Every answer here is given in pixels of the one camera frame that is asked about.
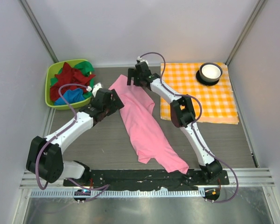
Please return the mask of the pink t shirt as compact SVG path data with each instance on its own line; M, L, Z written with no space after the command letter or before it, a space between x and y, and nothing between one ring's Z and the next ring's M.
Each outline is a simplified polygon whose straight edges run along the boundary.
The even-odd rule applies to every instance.
M149 95L141 87L127 85L124 75L120 75L109 89L114 89L124 104L119 112L138 162L147 164L155 159L168 173L186 174L189 166L173 150L154 119L155 103Z

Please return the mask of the lime green plastic basket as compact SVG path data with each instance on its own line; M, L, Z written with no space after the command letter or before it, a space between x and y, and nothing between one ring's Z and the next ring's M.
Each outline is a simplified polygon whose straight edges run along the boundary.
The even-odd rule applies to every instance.
M55 75L63 68L64 63L68 63L72 68L75 67L79 63L86 62L88 67L91 69L89 71L89 74L92 75L94 72L94 68L92 64L86 60L86 59L72 59L72 60L66 60L66 61L61 61L52 64L48 70L47 70L47 75L46 75L46 81L45 81L45 103L47 106L54 108L56 110L68 110L69 107L67 105L54 105L54 102L51 100L50 97L50 88L51 84L51 79L55 78Z

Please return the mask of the orange checkered cloth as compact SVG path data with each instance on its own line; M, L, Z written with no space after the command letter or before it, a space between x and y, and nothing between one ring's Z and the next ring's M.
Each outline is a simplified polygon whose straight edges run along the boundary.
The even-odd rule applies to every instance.
M199 122L237 125L238 111L227 65L217 63L223 73L214 86L205 86L197 81L196 73L201 65L202 63L161 64L161 71L164 71L162 80L178 93L189 94L199 100L202 105Z

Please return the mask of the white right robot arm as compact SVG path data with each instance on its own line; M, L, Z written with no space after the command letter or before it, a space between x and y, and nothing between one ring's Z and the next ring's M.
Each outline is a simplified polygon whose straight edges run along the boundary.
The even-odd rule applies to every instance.
M197 118L192 103L195 97L181 94L167 85L160 75L152 73L144 59L137 59L135 68L128 69L127 85L148 88L158 94L170 105L173 125L179 128L191 144L201 169L201 176L207 182L219 179L223 168L205 143L197 126Z

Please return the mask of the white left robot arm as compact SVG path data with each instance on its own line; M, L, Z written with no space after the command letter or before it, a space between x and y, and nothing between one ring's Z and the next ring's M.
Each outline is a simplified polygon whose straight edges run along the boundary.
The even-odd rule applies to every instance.
M81 134L123 107L115 89L99 88L90 103L59 130L32 139L26 169L48 183L59 178L86 178L89 167L78 161L64 161L63 153Z

